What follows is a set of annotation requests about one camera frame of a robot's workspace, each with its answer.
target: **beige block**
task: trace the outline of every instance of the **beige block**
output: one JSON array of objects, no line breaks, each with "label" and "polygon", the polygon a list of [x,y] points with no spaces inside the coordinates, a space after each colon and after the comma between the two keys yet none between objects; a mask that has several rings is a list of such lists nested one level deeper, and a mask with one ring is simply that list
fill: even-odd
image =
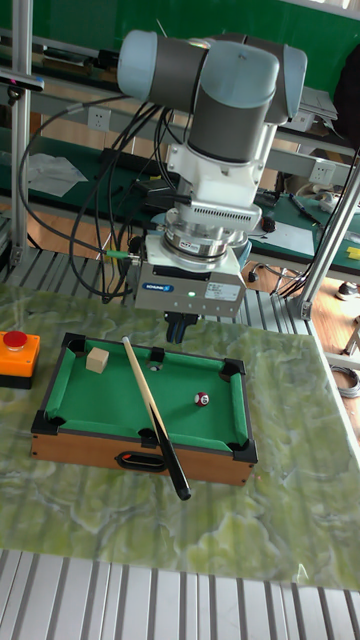
[{"label": "beige block", "polygon": [[95,373],[102,373],[107,365],[109,352],[94,347],[86,358],[86,368]]}]

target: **marble table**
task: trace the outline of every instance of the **marble table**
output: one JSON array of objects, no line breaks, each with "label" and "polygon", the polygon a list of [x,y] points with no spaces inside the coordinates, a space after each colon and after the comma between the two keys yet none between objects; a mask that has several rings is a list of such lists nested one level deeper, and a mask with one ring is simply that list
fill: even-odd
[{"label": "marble table", "polygon": [[30,458],[64,333],[165,346],[162,317],[6,285],[0,310],[1,330],[41,336],[33,389],[0,389],[0,548],[360,588],[360,473],[312,336],[187,330],[179,351],[245,361],[259,463],[245,488],[193,482],[181,503],[167,478]]}]

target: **wooden pool table frame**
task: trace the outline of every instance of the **wooden pool table frame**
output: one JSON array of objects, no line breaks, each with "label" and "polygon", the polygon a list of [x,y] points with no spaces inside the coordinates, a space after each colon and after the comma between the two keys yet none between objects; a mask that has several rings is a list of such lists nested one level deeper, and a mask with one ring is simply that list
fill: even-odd
[{"label": "wooden pool table frame", "polygon": [[[121,435],[114,436],[103,433],[95,434],[86,431],[73,431],[63,428],[60,423],[61,421],[57,418],[48,420],[46,406],[66,349],[70,348],[74,353],[83,354],[85,350],[85,340],[87,339],[84,335],[71,333],[67,333],[64,337],[60,356],[41,407],[35,416],[31,428],[31,456],[39,460],[51,460],[54,462],[90,465],[110,469],[119,469],[122,467],[120,462],[118,462],[120,453],[121,455],[124,455],[126,452],[140,455],[144,455],[145,453],[149,456],[161,457],[161,449],[154,437],[154,433],[147,429],[142,430],[144,432],[142,437],[130,438]],[[100,348],[104,342],[111,343],[109,340],[96,340],[96,342],[99,342]],[[150,347],[143,348],[148,351],[151,349]],[[161,362],[164,355],[165,351],[163,349],[155,347],[152,351],[151,359]],[[225,358],[223,362],[224,373],[222,372],[221,374],[223,379],[229,379],[234,373],[241,374],[248,441],[243,447],[238,445],[238,447],[234,447],[232,451],[221,451],[180,444],[174,444],[174,449],[184,473],[189,479],[244,486],[254,465],[257,463],[256,444],[252,436],[244,380],[245,368],[241,360]],[[149,468],[136,468],[134,471],[151,472]],[[168,470],[164,466],[163,470],[157,470],[155,473],[158,475],[169,475]]]}]

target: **electrical outlet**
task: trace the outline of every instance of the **electrical outlet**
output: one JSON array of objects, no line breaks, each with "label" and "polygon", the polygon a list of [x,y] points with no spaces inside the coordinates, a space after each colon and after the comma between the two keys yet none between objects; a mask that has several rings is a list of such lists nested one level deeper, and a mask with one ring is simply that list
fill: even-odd
[{"label": "electrical outlet", "polygon": [[88,127],[94,131],[109,131],[111,109],[89,107]]},{"label": "electrical outlet", "polygon": [[315,184],[330,184],[335,173],[335,165],[328,160],[317,158],[310,174],[309,181]]}]

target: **schunk logo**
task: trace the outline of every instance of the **schunk logo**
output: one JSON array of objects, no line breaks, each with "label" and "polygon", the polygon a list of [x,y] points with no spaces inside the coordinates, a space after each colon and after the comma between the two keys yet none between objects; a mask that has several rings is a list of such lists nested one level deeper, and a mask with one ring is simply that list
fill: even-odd
[{"label": "schunk logo", "polygon": [[150,291],[161,291],[163,293],[174,291],[174,287],[171,284],[152,284],[151,282],[144,282],[143,289],[148,289]]}]

